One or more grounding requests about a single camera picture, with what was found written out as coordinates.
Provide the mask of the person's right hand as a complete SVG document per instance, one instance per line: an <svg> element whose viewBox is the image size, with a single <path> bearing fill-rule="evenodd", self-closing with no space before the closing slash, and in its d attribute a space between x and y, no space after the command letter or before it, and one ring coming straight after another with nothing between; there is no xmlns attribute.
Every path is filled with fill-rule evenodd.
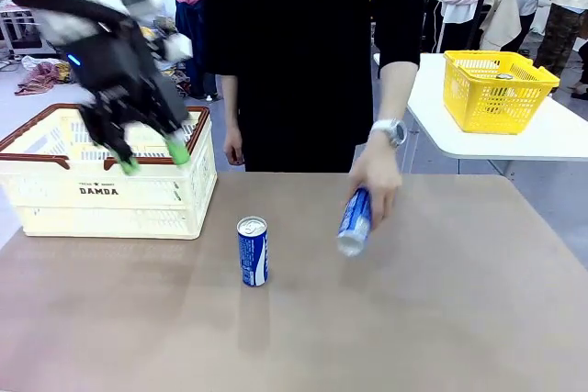
<svg viewBox="0 0 588 392"><path fill-rule="evenodd" d="M243 140L241 131L237 127L228 127L226 129L223 150L230 165L244 165Z"/></svg>

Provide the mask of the person's left hand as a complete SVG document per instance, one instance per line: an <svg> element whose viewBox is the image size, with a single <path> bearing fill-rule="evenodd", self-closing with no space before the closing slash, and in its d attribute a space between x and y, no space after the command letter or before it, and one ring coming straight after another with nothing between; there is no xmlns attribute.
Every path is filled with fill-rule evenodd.
<svg viewBox="0 0 588 392"><path fill-rule="evenodd" d="M365 149L350 170L349 184L349 196L359 187L370 193L371 229L375 230L390 214L396 191L401 186L396 150L383 132L374 131L369 135Z"/></svg>

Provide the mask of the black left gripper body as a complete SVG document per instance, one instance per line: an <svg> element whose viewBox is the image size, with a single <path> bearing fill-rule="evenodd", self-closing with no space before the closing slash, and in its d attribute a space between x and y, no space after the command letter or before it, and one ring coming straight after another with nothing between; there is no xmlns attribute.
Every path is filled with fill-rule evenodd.
<svg viewBox="0 0 588 392"><path fill-rule="evenodd" d="M158 94L159 39L145 38L130 19L111 28L99 23L96 34L56 49L70 63L74 79L93 94L118 89L132 98Z"/></svg>

